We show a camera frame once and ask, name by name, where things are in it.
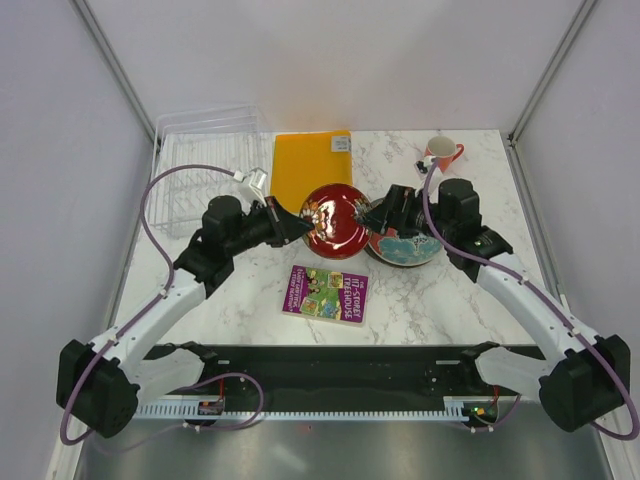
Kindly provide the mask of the red plate with blue flower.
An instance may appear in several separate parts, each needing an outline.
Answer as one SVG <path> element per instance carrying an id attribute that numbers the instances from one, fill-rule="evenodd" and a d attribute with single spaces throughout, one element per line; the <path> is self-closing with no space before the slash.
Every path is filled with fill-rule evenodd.
<path id="1" fill-rule="evenodd" d="M 385 235 L 374 233 L 369 241 L 369 250 L 381 261 L 403 268 L 412 268 L 429 263 L 441 251 L 441 243 L 423 234 L 411 238 L 400 238 L 395 231 Z"/>

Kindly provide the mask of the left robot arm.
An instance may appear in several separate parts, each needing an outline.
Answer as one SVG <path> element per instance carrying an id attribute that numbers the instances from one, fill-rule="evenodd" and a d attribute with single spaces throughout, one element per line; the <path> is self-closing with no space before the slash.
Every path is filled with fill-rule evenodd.
<path id="1" fill-rule="evenodd" d="M 192 387 L 208 393 L 219 382 L 219 369 L 191 343 L 161 358 L 148 353 L 187 313 L 208 299 L 233 273 L 235 256 L 262 243 L 288 245 L 312 231 L 311 222 L 289 213 L 269 197 L 243 212 L 233 196 L 210 201 L 202 226 L 186 249 L 169 263 L 165 286 L 134 317 L 88 343 L 70 341 L 61 351 L 56 402 L 63 408 L 60 436 L 71 418 L 111 438 L 124 429 L 137 409 L 174 391 Z"/>

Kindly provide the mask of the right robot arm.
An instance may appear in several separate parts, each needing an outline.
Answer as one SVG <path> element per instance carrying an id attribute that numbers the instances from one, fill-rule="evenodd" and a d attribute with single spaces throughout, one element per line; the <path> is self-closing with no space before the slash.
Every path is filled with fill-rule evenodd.
<path id="1" fill-rule="evenodd" d="M 378 205 L 359 211 L 355 219 L 378 234 L 393 229 L 401 237 L 436 238 L 451 264 L 493 296 L 541 351 L 535 359 L 490 342 L 473 348 L 457 371 L 465 391 L 477 394 L 496 385 L 521 394 L 540 403 L 566 432 L 625 406 L 632 424 L 625 437 L 638 436 L 628 345 L 617 335 L 598 334 L 530 279 L 512 246 L 483 225 L 470 181 L 443 181 L 436 202 L 426 190 L 393 185 Z"/>

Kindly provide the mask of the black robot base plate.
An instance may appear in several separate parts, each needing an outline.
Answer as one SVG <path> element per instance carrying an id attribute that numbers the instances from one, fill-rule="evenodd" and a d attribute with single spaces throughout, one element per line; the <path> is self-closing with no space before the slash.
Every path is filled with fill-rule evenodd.
<path id="1" fill-rule="evenodd" d="M 514 396 L 472 378 L 467 346 L 208 346 L 195 395 L 292 407 L 426 405 L 444 396 Z"/>

